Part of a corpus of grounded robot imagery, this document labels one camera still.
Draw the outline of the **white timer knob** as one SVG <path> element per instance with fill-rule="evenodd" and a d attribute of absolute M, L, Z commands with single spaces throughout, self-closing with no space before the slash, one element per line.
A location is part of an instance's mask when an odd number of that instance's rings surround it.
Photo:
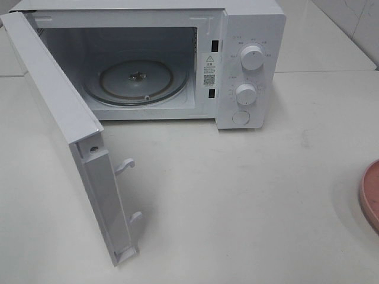
<path fill-rule="evenodd" d="M 251 84 L 245 83 L 236 88 L 236 100 L 240 105 L 251 105 L 257 97 L 256 88 Z"/>

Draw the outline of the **white microwave door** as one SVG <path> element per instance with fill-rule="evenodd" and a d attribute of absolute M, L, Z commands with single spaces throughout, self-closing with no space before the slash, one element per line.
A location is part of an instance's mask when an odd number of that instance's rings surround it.
<path fill-rule="evenodd" d="M 135 162 L 126 159 L 119 167 L 112 166 L 103 126 L 24 14 L 12 12 L 1 20 L 50 134 L 75 162 L 112 264 L 118 266 L 139 251 L 131 228 L 142 213 L 126 215 L 116 180 Z"/>

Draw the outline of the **pink round plate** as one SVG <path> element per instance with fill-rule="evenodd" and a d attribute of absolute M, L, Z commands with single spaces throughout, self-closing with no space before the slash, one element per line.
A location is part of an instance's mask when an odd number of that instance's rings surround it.
<path fill-rule="evenodd" d="M 378 160 L 372 162 L 362 176 L 359 202 L 368 223 L 378 233 Z"/>

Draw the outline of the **white warning label sticker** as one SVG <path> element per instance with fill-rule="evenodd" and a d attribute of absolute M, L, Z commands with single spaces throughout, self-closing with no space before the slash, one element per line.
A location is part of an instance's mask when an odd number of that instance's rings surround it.
<path fill-rule="evenodd" d="M 219 71 L 219 54 L 202 53 L 201 54 L 201 83 L 204 87 L 215 88 L 217 86 Z"/>

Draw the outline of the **glass microwave turntable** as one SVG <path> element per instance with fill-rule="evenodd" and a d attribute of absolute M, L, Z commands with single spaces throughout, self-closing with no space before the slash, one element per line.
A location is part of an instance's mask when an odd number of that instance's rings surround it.
<path fill-rule="evenodd" d="M 176 63 L 134 59 L 98 67 L 85 76 L 83 86 L 105 104 L 141 106 L 176 95 L 188 77 L 188 70 Z"/>

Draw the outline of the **white microwave oven body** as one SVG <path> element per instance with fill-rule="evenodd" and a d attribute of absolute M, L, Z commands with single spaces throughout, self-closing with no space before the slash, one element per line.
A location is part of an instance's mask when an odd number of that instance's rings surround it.
<path fill-rule="evenodd" d="M 212 119 L 219 129 L 259 128 L 265 120 L 286 17 L 275 1 L 21 1 L 21 12 L 100 121 Z M 241 49 L 264 48 L 263 65 L 249 71 Z M 217 86 L 201 83 L 201 54 L 219 54 Z M 89 95 L 83 82 L 98 67 L 125 60 L 157 60 L 187 69 L 174 96 L 141 106 L 114 106 Z M 256 88 L 251 105 L 240 105 L 236 88 Z M 247 111 L 246 125 L 232 116 Z"/>

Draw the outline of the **upper white power knob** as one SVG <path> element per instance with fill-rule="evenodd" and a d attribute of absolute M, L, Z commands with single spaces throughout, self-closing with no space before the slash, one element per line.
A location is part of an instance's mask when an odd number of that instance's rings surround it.
<path fill-rule="evenodd" d="M 240 62 L 246 70 L 259 69 L 264 63 L 264 48 L 257 43 L 250 43 L 240 51 Z"/>

